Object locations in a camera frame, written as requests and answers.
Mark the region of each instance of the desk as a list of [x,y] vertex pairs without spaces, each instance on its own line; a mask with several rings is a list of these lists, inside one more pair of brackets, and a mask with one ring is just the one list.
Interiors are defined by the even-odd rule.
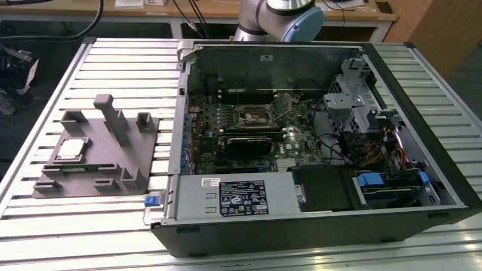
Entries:
[[[188,1],[178,0],[178,4],[186,16],[193,21],[198,21],[197,14],[193,11]],[[198,6],[209,24],[238,24],[239,2],[234,0],[201,0],[198,1]],[[381,13],[374,0],[369,1],[367,7],[375,11],[362,11],[361,9],[355,9],[355,11],[345,11],[345,26],[375,28],[370,42],[382,42],[389,32],[391,23],[397,21],[398,16],[395,14]],[[183,19],[175,6],[172,8],[171,17],[172,19],[170,20],[170,23],[171,28],[176,32],[176,35],[174,36],[176,38],[180,33],[180,24],[186,23],[186,20]],[[343,26],[342,11],[325,11],[325,17],[326,21],[323,26]]]
[[[187,0],[178,0],[186,16],[195,19],[195,13]],[[172,1],[166,6],[146,5],[142,10],[116,10],[115,0],[106,0],[106,12],[103,21],[123,23],[168,23],[171,25],[172,37],[182,38],[182,23],[186,23]],[[199,9],[203,12],[207,23],[238,24],[239,3],[221,0],[199,0]],[[370,0],[369,7],[375,9],[375,2]],[[0,8],[0,20],[22,21],[91,21],[96,12],[96,0],[56,0],[36,5]],[[390,29],[391,23],[398,16],[370,11],[346,11],[346,27],[371,27],[375,31],[371,42],[381,42]],[[343,14],[341,11],[326,11],[325,26],[342,27]]]
[[[116,10],[115,0],[104,0],[103,22],[170,23],[172,1],[166,6],[146,5],[142,10]],[[0,8],[0,20],[11,21],[92,21],[98,0],[56,0],[35,5]]]

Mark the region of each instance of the power supply label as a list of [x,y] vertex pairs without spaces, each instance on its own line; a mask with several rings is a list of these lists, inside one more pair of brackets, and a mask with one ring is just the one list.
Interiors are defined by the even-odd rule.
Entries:
[[219,183],[222,216],[267,215],[269,199],[265,181]]

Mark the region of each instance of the blue latch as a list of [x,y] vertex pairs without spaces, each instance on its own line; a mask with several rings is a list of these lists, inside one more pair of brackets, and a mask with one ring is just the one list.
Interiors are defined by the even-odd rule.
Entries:
[[144,200],[146,207],[160,206],[160,196],[147,196]]
[[419,178],[421,178],[423,184],[430,182],[427,173],[425,173],[423,171],[419,172]]
[[358,177],[358,185],[383,185],[382,175],[379,173],[362,173]]

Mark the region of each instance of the black cable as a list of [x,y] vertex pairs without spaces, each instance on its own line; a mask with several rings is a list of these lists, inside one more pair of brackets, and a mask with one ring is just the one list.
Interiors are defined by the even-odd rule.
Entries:
[[87,36],[87,34],[95,29],[98,23],[102,19],[104,13],[104,0],[99,0],[99,8],[96,17],[91,23],[91,25],[82,31],[79,34],[68,37],[59,36],[11,36],[11,37],[0,37],[0,43],[3,42],[15,42],[15,41],[76,41]]
[[205,35],[202,35],[202,33],[199,32],[199,30],[198,30],[198,28],[197,28],[195,23],[190,20],[190,18],[187,18],[187,16],[186,16],[186,14],[184,14],[183,10],[180,9],[180,7],[179,7],[179,5],[178,5],[176,0],[172,0],[172,2],[174,2],[175,7],[176,7],[176,8],[178,8],[178,10],[179,10],[180,15],[182,15],[182,16],[183,16],[183,18],[184,18],[184,20],[186,20],[187,24],[188,24],[188,25],[190,25],[190,27],[193,28],[193,30],[198,33],[198,35],[201,36],[201,38],[206,38],[206,37],[205,37]]
[[327,143],[323,142],[323,140],[319,140],[319,142],[322,143],[322,145],[325,147],[327,147],[330,149],[330,151],[333,151],[342,159],[343,161],[347,163],[349,166],[351,166],[353,168],[358,168],[358,166],[355,165],[355,163],[350,160],[350,158],[347,158],[339,151],[337,151]]
[[207,36],[205,21],[203,21],[203,19],[202,19],[202,17],[201,17],[201,14],[199,14],[199,12],[198,12],[198,9],[195,8],[195,7],[197,7],[197,6],[195,6],[195,3],[194,3],[193,0],[187,0],[187,1],[188,1],[190,5],[191,5],[193,11],[194,11],[195,14],[197,14],[197,17],[198,17],[198,20],[199,20],[199,23],[201,23],[201,25],[202,25],[202,29],[203,29],[203,32],[205,32],[205,37],[207,38],[209,36]]
[[7,0],[8,6],[39,4],[54,0]]
[[342,11],[343,27],[345,27],[345,24],[346,24],[345,12],[346,12],[346,11],[355,11],[355,10],[346,10],[345,8],[341,7],[341,5],[339,5],[335,1],[333,1],[333,2],[334,2],[334,4],[335,4],[339,8],[333,8],[331,6],[329,6],[329,4],[326,3],[325,0],[322,0],[322,1],[323,1],[323,4],[325,4],[330,9],[333,9],[333,10],[341,10],[341,11]]
[[335,144],[333,144],[331,147],[330,147],[330,161],[334,160],[334,158],[333,158],[333,148],[337,145],[339,146],[338,142]]
[[205,19],[202,10],[201,10],[199,7],[198,7],[197,1],[199,1],[199,0],[190,0],[190,2],[191,2],[191,7],[193,7],[193,10],[194,10],[195,12],[197,12],[197,10],[198,10],[197,16],[198,16],[199,21],[202,22],[202,27],[203,27],[203,30],[205,30],[205,35],[206,35],[206,38],[209,39],[209,38],[210,38],[209,25],[207,25],[207,22],[206,22],[206,19]]
[[[315,131],[315,125],[313,125],[313,130],[314,130],[314,134],[315,134],[317,138],[321,138],[321,137],[325,136],[325,135],[326,135],[326,136],[331,136],[331,135],[333,135],[331,133],[325,133],[325,134],[318,135],[318,134],[317,134],[317,131]],[[341,159],[347,163],[349,166],[351,166],[353,168],[358,168],[358,166],[357,166],[355,163],[350,160],[350,158],[347,158],[339,151],[337,151],[337,150],[333,148],[334,145],[330,146],[327,143],[325,143],[323,140],[321,140],[321,139],[318,139],[318,140],[319,140],[319,143],[322,143],[322,145],[329,148],[330,154],[331,154],[331,152],[334,152],[334,153],[341,157]]]

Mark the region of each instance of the aluminum extrusion table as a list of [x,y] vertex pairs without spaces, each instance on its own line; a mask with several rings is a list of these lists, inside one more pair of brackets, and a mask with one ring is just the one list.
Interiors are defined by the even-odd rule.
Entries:
[[[166,188],[178,43],[99,38],[80,46],[0,183],[0,270],[482,269],[482,215],[437,226],[405,242],[176,259],[144,225],[144,195],[34,199],[34,183],[63,131],[63,111],[82,109],[87,117],[100,117],[92,106],[96,94],[111,94],[127,117],[148,111],[162,119],[150,191]],[[375,48],[482,195],[480,119],[415,49],[390,43]],[[160,210],[151,215],[160,216]]]

